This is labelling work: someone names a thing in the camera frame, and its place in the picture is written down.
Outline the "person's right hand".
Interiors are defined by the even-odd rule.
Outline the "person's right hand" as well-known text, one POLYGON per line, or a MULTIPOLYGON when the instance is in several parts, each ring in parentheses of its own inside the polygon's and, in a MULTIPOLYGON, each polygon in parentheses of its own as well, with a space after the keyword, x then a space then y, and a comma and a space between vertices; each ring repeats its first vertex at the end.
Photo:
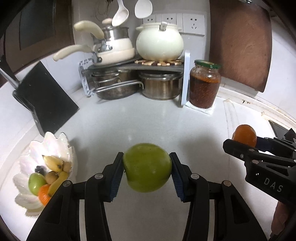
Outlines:
POLYGON ((273 235, 279 235, 280 232, 283 231, 288 216, 289 214, 287 207, 283 203, 278 202, 271 223, 271 237, 273 235))

